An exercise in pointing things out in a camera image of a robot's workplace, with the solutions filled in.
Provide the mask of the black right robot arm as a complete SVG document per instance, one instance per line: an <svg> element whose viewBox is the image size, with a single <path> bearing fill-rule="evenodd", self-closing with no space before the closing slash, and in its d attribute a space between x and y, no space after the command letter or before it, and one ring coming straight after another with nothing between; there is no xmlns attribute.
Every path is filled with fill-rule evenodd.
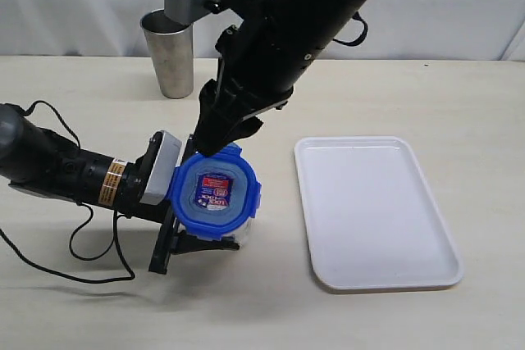
<svg viewBox="0 0 525 350"><path fill-rule="evenodd" d="M294 84L367 0L164 0L182 25L231 10L242 22L217 40L217 77L199 94L193 132L205 156L261 128L259 115L283 107Z"/></svg>

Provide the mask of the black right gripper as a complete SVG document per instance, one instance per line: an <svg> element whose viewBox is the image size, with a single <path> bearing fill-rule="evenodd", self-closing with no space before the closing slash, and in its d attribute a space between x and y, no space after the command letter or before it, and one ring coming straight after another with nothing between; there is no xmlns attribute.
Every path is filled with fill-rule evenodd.
<svg viewBox="0 0 525 350"><path fill-rule="evenodd" d="M210 11L208 16L233 11L242 20L238 27L226 27L217 39L217 77L199 94L193 144L199 153L210 157L230 143L256 134L263 126L256 115L282 106L288 93L262 93L256 83L246 81L263 64L254 57L263 53L258 45L272 24L272 0L207 0L204 6Z"/></svg>

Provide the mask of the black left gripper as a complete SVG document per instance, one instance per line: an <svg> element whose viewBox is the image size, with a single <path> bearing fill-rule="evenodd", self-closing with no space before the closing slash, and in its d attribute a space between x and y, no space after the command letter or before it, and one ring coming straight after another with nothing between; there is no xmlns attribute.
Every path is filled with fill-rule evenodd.
<svg viewBox="0 0 525 350"><path fill-rule="evenodd" d="M240 249L240 244L232 237L208 240L188 234L185 230L177 233L180 223L167 195L177 161L186 161L194 153L192 135L181 142L166 131L158 131L149 140L146 153L135 161L136 174L131 177L130 199L122 203L118 211L128 217L161 225L148 266L150 272L167 273L171 254Z"/></svg>

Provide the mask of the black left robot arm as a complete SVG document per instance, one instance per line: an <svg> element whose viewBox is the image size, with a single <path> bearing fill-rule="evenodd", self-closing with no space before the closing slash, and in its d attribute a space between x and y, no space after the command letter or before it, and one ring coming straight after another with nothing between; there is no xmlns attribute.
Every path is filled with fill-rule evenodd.
<svg viewBox="0 0 525 350"><path fill-rule="evenodd" d="M28 119L31 112L1 105L1 175L11 188L160 224L148 267L154 273L167 272L171 255L239 249L231 237L202 240L178 229L165 196L182 145L179 139L158 131L143 156L122 161L81 148L78 138L67 139L33 125Z"/></svg>

